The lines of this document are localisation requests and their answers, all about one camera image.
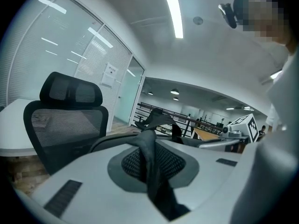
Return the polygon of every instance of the glass door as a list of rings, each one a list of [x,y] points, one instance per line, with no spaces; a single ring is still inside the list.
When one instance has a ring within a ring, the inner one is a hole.
[[[126,124],[129,124],[143,72],[144,69],[133,58],[122,81],[114,113],[114,118]]]

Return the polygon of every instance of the white desk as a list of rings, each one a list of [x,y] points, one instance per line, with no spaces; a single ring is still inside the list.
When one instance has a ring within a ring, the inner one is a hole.
[[[24,109],[30,102],[17,99],[0,112],[0,156],[36,155],[23,120]]]

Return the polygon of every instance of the chair headrest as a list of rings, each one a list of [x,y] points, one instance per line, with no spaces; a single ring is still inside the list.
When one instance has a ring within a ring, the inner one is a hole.
[[[43,103],[70,107],[98,107],[103,103],[100,88],[91,82],[52,72],[39,98]]]

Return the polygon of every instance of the wooden table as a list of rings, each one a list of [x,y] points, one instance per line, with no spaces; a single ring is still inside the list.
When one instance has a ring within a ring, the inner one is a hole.
[[[214,133],[209,133],[207,131],[203,131],[201,129],[194,128],[194,131],[197,134],[197,136],[200,137],[203,141],[214,140],[219,138],[218,135]]]

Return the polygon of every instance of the window blinds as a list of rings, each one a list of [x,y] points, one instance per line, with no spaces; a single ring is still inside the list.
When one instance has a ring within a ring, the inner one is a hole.
[[[18,98],[39,99],[44,81],[54,71],[74,76],[93,38],[87,28],[98,30],[101,26],[73,0],[53,1],[19,46],[9,80],[8,103]]]
[[[103,73],[108,63],[118,68],[116,80],[121,81],[132,59],[132,53],[105,26],[95,36],[79,64],[76,78],[97,84],[103,94],[103,106],[108,109],[109,128],[112,124],[113,110],[117,99],[120,83],[114,82],[112,87],[101,84]]]
[[[46,7],[38,0],[27,0],[15,15],[0,45],[0,106],[6,106],[7,78],[15,51],[32,21]]]

